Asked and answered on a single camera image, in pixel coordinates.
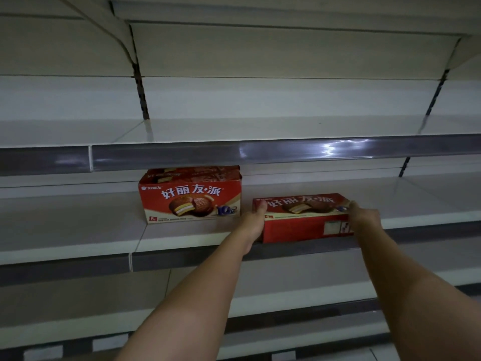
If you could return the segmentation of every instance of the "person's right hand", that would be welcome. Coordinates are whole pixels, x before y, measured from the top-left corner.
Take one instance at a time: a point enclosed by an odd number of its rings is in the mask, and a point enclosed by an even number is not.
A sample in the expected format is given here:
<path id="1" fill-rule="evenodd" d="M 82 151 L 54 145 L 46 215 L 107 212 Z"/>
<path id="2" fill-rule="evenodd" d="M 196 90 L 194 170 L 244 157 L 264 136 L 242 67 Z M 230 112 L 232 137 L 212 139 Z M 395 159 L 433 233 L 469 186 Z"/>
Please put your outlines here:
<path id="1" fill-rule="evenodd" d="M 377 209 L 363 209 L 355 201 L 349 205 L 349 225 L 356 233 L 362 228 L 382 228 L 381 216 Z"/>

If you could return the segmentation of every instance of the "forearm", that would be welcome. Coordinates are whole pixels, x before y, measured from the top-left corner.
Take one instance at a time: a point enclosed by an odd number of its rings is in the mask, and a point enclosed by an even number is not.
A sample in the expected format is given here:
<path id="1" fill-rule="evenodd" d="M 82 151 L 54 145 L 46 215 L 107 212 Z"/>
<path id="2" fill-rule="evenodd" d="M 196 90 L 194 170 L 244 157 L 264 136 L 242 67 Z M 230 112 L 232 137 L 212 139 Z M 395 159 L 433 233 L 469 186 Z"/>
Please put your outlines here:
<path id="1" fill-rule="evenodd" d="M 370 278 L 402 359 L 475 359 L 479 305 L 405 255 L 382 230 L 356 233 Z"/>
<path id="2" fill-rule="evenodd" d="M 232 232 L 177 285 L 136 331 L 129 340 L 132 346 L 127 344 L 120 355 L 125 357 L 118 360 L 216 358 L 245 250 L 239 235 Z"/>

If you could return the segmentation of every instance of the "box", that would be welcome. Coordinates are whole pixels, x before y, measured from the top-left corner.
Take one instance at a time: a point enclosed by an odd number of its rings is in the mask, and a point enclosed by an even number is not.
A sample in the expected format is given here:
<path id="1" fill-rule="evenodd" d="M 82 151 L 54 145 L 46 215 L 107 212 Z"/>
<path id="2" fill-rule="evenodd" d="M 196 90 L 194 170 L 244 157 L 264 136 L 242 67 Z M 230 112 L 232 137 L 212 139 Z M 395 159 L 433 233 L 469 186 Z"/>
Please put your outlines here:
<path id="1" fill-rule="evenodd" d="M 139 182 L 147 223 L 240 215 L 239 166 L 159 168 Z"/>
<path id="2" fill-rule="evenodd" d="M 261 200 L 268 202 L 264 243 L 352 235 L 346 213 L 349 200 L 340 194 L 254 199 L 254 209 Z"/>

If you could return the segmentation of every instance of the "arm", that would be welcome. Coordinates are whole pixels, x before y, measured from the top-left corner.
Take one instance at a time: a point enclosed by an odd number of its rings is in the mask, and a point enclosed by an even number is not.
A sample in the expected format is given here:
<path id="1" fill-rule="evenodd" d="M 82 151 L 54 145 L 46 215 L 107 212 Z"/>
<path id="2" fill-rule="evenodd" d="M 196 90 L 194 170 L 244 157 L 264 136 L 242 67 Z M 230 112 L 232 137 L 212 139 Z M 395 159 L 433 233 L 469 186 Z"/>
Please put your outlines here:
<path id="1" fill-rule="evenodd" d="M 130 337 L 117 361 L 215 360 L 241 261 L 264 228 L 263 202 L 191 272 Z"/>
<path id="2" fill-rule="evenodd" d="M 351 204 L 350 223 L 403 360 L 479 359 L 481 307 L 405 255 L 377 210 Z"/>

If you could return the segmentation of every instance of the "red box of chocolate pies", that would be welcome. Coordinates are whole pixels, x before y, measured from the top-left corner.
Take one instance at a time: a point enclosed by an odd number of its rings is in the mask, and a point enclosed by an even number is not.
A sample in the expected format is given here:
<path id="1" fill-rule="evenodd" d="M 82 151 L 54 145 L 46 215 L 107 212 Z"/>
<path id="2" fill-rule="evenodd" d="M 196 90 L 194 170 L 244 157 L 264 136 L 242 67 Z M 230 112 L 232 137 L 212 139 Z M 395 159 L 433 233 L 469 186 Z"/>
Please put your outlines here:
<path id="1" fill-rule="evenodd" d="M 268 203 L 264 243 L 352 235 L 346 213 L 350 201 L 340 194 L 254 199 L 254 209 L 261 200 Z"/>
<path id="2" fill-rule="evenodd" d="M 239 216 L 239 166 L 159 168 L 139 182 L 147 223 Z"/>

